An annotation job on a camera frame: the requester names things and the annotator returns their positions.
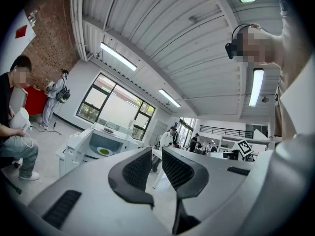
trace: office chair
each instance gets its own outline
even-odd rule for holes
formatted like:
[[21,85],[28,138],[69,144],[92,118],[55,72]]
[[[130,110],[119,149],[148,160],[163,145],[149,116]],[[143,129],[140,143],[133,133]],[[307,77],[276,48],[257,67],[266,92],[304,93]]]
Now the office chair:
[[[0,157],[0,169],[5,168],[6,166],[9,166],[13,162],[13,157]],[[6,182],[8,185],[10,185],[19,195],[22,193],[22,190],[18,187],[16,187],[4,174],[2,171],[0,171],[0,179],[3,180],[3,182]]]

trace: railing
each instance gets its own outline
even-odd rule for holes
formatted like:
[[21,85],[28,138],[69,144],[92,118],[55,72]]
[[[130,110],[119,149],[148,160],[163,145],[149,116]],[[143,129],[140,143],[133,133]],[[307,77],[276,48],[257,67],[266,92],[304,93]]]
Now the railing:
[[215,134],[215,135],[229,135],[229,136],[238,136],[244,138],[253,138],[254,132],[245,131],[245,130],[237,130],[237,129],[229,129],[229,128],[216,128],[209,126],[200,126],[200,132]]

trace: concrete floor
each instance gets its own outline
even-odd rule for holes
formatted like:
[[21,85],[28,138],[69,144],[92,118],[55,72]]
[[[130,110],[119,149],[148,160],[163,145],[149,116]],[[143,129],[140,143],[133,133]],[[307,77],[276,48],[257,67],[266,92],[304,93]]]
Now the concrete floor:
[[[56,117],[53,116],[49,125],[49,131],[52,131],[55,119]],[[43,131],[35,118],[30,119],[30,121],[34,127]],[[8,187],[9,194],[25,205],[28,205],[42,190],[59,179],[59,158],[56,157],[55,152],[70,135],[77,131],[81,132],[81,130],[60,119],[57,119],[55,130],[60,132],[61,135],[55,132],[39,132],[35,128],[33,128],[32,131],[28,131],[30,136],[35,139],[39,145],[39,153],[34,168],[34,170],[40,174],[39,180],[27,181],[20,179],[18,177],[19,170],[13,165],[2,169],[6,177],[17,187],[22,189],[22,194],[18,195],[11,187]],[[160,163],[157,173],[151,172],[149,174],[146,192],[150,193],[154,198],[155,207],[153,208],[153,213],[171,232],[176,210],[176,191],[171,186],[165,174],[156,189],[152,188],[161,169],[161,165]]]

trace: green object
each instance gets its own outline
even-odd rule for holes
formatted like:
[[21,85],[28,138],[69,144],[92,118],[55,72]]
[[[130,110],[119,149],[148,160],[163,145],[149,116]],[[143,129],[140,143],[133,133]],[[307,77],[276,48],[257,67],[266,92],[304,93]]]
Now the green object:
[[106,149],[100,149],[99,152],[102,153],[103,155],[108,155],[109,154],[109,151],[106,150]]

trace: man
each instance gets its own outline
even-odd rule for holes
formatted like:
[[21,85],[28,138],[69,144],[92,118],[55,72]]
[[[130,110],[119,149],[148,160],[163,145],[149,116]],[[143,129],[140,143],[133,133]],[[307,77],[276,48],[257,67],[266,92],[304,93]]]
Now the man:
[[207,147],[206,147],[206,150],[207,150],[207,151],[210,151],[210,150],[211,150],[210,146],[211,146],[211,143],[209,143],[209,144],[207,145]]
[[9,116],[14,117],[14,112],[9,106],[10,98],[14,87],[26,88],[31,79],[32,64],[27,56],[18,56],[8,73],[0,76],[0,156],[13,157],[14,160],[23,158],[20,168],[20,178],[26,180],[37,180],[39,174],[34,172],[34,165],[38,154],[36,141],[24,139],[23,129],[9,128]]
[[283,31],[281,36],[272,35],[258,24],[240,27],[231,44],[235,56],[259,64],[273,63],[280,68],[280,78],[275,94],[274,135],[283,140],[291,139],[296,131],[280,97],[306,65],[313,52],[303,26],[285,0],[280,0]]
[[[162,150],[163,147],[169,147],[173,144],[173,134],[176,133],[176,128],[175,127],[171,127],[169,129],[169,131],[166,131],[161,139],[160,139],[160,146],[159,146],[159,150]],[[158,171],[158,165],[160,164],[161,159],[159,159],[157,156],[154,156],[153,160],[152,160],[152,170],[153,172],[157,172]]]
[[58,100],[56,100],[56,95],[59,93],[64,87],[65,82],[67,80],[69,72],[67,70],[62,70],[61,78],[54,84],[51,88],[47,88],[48,99],[43,112],[43,121],[40,127],[45,130],[48,130],[48,125],[53,116],[54,108],[58,105]]
[[196,133],[195,136],[191,139],[191,142],[190,142],[190,149],[189,151],[190,152],[193,152],[195,150],[195,147],[196,147],[196,144],[197,144],[197,141],[198,141],[198,136],[199,134]]
[[210,152],[217,152],[217,148],[215,146],[213,146],[210,150]]

